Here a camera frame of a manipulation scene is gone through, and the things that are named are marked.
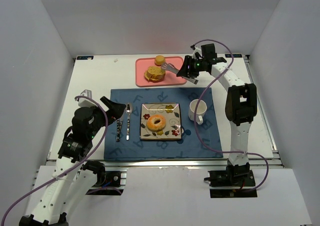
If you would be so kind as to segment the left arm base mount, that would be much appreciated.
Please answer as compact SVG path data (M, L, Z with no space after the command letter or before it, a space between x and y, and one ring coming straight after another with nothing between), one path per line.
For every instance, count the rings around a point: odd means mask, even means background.
M107 170L102 179L87 191L87 195L93 196L120 196L126 185L126 171Z

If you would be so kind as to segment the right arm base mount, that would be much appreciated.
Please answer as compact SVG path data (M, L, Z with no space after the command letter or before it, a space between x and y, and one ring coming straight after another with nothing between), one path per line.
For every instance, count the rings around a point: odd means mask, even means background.
M256 186L253 171L250 170L247 176L240 176L232 182L226 170L208 171L208 177L204 182L209 184L209 193L212 199L235 199L235 198L257 198L256 190L249 189Z

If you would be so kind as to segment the orange glazed bagel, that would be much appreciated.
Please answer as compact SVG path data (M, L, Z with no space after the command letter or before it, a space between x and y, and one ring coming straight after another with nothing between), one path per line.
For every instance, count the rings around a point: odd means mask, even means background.
M151 131L160 131L166 126L166 119L163 115L153 115L147 120L147 127Z

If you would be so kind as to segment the metal kitchen tongs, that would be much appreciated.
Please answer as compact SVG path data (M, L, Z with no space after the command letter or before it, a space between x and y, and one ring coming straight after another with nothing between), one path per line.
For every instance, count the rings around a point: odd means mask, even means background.
M175 66L171 63L163 63L161 65L161 69L162 70L165 70L165 71L169 71L169 72L172 72L173 74L176 75L176 77L178 77L178 72L179 70L177 68L175 68ZM184 76L181 76L181 78L185 79L186 81L189 81L195 85L197 85L198 83L198 80L197 79L193 79L193 78L187 78L187 77L184 77Z

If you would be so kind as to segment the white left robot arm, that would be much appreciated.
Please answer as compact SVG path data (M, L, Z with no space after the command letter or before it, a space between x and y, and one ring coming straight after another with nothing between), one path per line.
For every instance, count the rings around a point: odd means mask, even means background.
M106 179L105 167L88 160L97 149L92 140L101 128L121 118L126 105L102 97L102 107L87 96L76 97L79 109L65 131L52 179L44 186L44 194L30 215L23 216L21 226L66 226L78 203L94 185Z

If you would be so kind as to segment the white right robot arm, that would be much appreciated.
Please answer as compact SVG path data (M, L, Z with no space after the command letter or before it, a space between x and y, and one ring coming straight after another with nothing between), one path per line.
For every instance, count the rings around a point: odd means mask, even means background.
M201 47L191 46L192 55L184 58L177 76L195 79L200 72L208 72L227 92L225 115L231 128L230 152L223 179L236 184L249 175L249 130L257 114L257 88L245 83L232 70L224 57L218 57L213 43Z

